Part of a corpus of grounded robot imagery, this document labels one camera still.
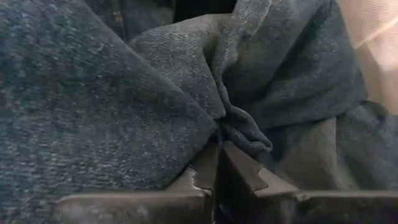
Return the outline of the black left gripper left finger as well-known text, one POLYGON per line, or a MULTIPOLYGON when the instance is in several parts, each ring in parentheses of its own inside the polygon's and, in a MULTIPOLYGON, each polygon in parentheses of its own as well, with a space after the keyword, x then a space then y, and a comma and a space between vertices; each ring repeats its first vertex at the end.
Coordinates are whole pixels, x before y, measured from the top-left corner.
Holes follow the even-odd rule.
POLYGON ((214 224, 219 149, 209 142, 166 189, 64 197, 56 224, 214 224))

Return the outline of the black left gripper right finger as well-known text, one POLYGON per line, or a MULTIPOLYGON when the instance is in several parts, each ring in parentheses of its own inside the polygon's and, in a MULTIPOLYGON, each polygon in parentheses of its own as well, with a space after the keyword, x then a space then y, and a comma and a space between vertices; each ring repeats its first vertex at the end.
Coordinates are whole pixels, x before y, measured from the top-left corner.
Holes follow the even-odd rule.
POLYGON ((231 224, 398 224, 398 191, 300 190, 226 142, 221 210, 231 224))

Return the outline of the dark blue denim garment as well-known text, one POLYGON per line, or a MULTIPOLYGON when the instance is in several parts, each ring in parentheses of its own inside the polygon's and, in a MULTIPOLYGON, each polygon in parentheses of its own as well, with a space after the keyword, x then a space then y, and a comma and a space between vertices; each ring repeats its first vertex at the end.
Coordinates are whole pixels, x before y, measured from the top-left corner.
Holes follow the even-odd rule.
POLYGON ((162 189, 211 138, 303 189, 398 190, 336 0, 0 0, 0 224, 162 189))

